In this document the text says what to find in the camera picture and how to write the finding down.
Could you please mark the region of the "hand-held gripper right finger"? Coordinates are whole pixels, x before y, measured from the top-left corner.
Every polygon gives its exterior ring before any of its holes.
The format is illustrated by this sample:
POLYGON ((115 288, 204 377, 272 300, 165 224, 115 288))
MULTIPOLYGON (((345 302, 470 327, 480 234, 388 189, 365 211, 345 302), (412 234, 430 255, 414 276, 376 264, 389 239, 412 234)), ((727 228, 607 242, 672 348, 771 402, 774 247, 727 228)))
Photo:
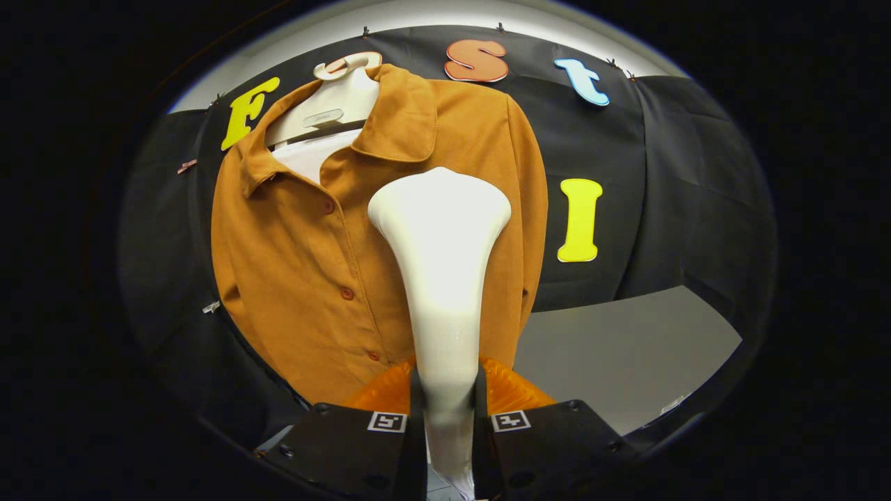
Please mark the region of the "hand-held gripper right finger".
POLYGON ((557 402, 489 356, 474 386, 473 475, 488 500, 595 500, 640 451, 580 399, 557 402))

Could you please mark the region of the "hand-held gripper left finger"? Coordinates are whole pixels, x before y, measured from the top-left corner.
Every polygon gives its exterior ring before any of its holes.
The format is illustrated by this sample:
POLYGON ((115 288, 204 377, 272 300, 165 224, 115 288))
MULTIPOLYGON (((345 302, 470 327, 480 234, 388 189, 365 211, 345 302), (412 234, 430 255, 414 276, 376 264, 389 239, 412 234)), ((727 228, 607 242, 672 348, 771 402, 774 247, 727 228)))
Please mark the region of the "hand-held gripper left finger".
POLYGON ((315 404, 254 454, 296 486, 299 500, 424 500, 424 401, 418 370, 406 362, 359 403, 315 404))

